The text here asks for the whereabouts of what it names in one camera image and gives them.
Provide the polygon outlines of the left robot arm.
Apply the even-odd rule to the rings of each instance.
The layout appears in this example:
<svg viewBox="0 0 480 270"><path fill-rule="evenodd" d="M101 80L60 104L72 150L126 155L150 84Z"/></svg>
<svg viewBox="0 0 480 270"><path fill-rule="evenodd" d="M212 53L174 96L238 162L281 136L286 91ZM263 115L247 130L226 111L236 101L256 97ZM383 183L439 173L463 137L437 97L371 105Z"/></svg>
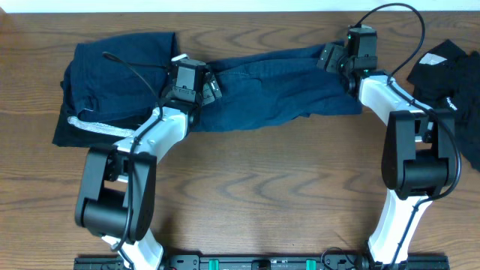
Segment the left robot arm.
<svg viewBox="0 0 480 270"><path fill-rule="evenodd" d="M200 120L209 66L179 55L175 76L155 95L151 116L131 135L88 150L75 222L109 244L114 257L78 257L75 269L160 269L164 248L150 224L155 207L159 161Z"/></svg>

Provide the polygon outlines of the blue denim shorts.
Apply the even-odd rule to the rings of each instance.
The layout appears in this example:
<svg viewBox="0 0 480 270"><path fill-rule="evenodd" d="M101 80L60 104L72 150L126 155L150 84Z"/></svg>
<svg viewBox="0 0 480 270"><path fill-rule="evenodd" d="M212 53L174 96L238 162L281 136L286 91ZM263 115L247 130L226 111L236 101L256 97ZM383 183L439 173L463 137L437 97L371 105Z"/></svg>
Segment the blue denim shorts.
<svg viewBox="0 0 480 270"><path fill-rule="evenodd" d="M318 67L323 44L210 61L222 93L202 108L196 132L247 131L310 115L358 115L340 77Z"/></svg>

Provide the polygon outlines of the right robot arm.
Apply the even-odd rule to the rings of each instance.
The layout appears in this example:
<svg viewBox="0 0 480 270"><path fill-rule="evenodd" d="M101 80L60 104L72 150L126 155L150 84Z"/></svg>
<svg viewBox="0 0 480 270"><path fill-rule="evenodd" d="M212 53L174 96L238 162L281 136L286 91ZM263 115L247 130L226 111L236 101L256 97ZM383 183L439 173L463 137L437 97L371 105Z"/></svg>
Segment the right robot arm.
<svg viewBox="0 0 480 270"><path fill-rule="evenodd" d="M461 174L453 118L415 100L393 76L377 67L377 31L356 24L341 46L325 45L318 68L340 75L348 95L371 109L386 126L381 173L385 204L364 254L353 269L448 269L445 255L410 255L422 215L451 192Z"/></svg>

